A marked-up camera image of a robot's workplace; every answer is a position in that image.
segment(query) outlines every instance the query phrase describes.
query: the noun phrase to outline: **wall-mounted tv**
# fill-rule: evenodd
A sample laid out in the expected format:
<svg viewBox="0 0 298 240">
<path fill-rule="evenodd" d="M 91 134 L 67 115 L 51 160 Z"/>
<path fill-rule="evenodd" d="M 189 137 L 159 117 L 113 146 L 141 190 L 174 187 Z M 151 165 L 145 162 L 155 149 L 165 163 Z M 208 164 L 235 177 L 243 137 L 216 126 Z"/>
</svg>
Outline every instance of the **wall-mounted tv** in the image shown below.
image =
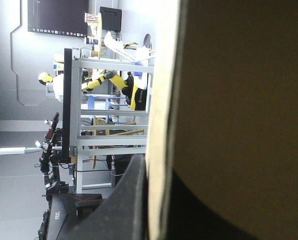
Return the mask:
<svg viewBox="0 0 298 240">
<path fill-rule="evenodd" d="M 28 31 L 86 37 L 89 0 L 28 0 Z"/>
</svg>

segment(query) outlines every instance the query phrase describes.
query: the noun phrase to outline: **computer monitor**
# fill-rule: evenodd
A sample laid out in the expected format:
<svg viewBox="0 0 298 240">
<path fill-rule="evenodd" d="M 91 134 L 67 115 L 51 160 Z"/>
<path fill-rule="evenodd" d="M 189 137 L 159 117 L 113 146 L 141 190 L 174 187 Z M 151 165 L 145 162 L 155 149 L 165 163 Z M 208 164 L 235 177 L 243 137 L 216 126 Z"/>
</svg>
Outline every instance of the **computer monitor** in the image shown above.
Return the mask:
<svg viewBox="0 0 298 240">
<path fill-rule="evenodd" d="M 121 18 L 122 10 L 109 8 L 109 7 L 100 7 L 100 12 L 102 16 L 102 29 L 109 31 L 121 31 Z"/>
<path fill-rule="evenodd" d="M 86 37 L 89 0 L 28 0 L 28 31 Z"/>
</svg>

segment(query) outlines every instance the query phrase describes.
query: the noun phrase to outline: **white cable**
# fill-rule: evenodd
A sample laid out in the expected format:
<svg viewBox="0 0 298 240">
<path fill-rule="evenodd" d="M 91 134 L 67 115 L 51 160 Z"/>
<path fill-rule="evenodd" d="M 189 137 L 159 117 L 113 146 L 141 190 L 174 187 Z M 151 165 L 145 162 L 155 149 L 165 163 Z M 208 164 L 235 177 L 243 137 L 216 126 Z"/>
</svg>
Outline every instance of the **white cable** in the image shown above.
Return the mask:
<svg viewBox="0 0 298 240">
<path fill-rule="evenodd" d="M 122 176 L 122 175 L 124 175 L 124 173 L 123 174 L 113 174 L 112 172 L 113 171 L 110 171 L 110 173 L 111 173 L 112 176 Z"/>
</svg>

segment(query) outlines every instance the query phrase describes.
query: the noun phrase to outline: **black cable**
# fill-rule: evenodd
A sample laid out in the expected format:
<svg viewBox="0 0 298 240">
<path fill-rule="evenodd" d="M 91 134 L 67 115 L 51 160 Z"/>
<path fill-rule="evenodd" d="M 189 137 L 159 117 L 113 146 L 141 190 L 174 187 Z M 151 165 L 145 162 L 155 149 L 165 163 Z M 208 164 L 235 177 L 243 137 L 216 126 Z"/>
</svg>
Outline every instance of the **black cable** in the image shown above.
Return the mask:
<svg viewBox="0 0 298 240">
<path fill-rule="evenodd" d="M 35 152 L 37 153 L 37 152 L 40 152 L 40 151 L 41 151 L 41 150 L 38 150 L 38 151 L 32 151 L 32 152 L 28 152 L 28 153 L 25 152 L 24 154 L 31 154 L 31 153 L 35 153 Z"/>
<path fill-rule="evenodd" d="M 83 161 L 99 161 L 99 162 L 107 162 L 107 160 L 99 160 L 99 159 L 86 159 L 86 160 L 83 160 Z"/>
<path fill-rule="evenodd" d="M 62 164 L 59 163 L 58 166 L 62 167 L 63 169 L 69 169 L 69 164 L 68 164 L 68 167 L 63 167 Z"/>
</svg>

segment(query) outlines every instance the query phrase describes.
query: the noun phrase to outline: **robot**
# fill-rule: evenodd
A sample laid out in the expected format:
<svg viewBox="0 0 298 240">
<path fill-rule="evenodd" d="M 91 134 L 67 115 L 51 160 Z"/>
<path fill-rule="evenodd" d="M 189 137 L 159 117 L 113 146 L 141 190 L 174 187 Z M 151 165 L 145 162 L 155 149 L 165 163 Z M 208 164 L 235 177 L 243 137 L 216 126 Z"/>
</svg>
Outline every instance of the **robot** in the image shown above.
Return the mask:
<svg viewBox="0 0 298 240">
<path fill-rule="evenodd" d="M 42 85 L 53 83 L 56 98 L 60 102 L 63 102 L 63 77 L 64 75 L 60 74 L 53 78 L 50 74 L 43 72 L 38 76 L 38 81 Z M 128 72 L 128 78 L 126 80 L 123 80 L 117 74 L 117 71 L 104 71 L 96 80 L 92 80 L 90 77 L 84 77 L 81 86 L 82 91 L 91 92 L 105 80 L 110 80 L 126 96 L 126 102 L 132 110 L 145 110 L 147 90 L 139 88 L 134 83 L 131 72 Z"/>
</svg>

